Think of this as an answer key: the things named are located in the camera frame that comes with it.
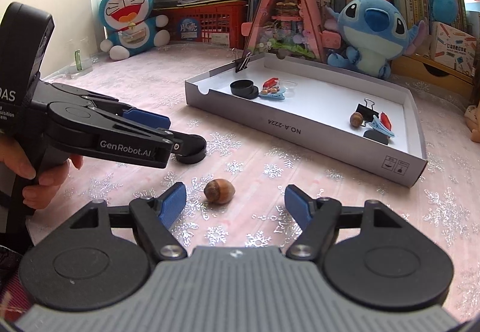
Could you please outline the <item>person's left hand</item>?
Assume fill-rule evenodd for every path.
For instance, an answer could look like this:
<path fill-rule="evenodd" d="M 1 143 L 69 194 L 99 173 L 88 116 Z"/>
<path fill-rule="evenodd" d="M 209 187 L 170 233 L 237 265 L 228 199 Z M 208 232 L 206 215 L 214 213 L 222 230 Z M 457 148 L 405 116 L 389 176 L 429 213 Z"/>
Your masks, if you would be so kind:
<path fill-rule="evenodd" d="M 72 154 L 63 164 L 37 175 L 24 150 L 15 139 L 1 134 L 1 163 L 16 175 L 28 180 L 35 178 L 38 180 L 37 185 L 26 186 L 22 191 L 24 204 L 33 209 L 46 208 L 66 181 L 69 163 L 72 163 L 76 169 L 81 169 L 83 161 L 82 155 Z"/>

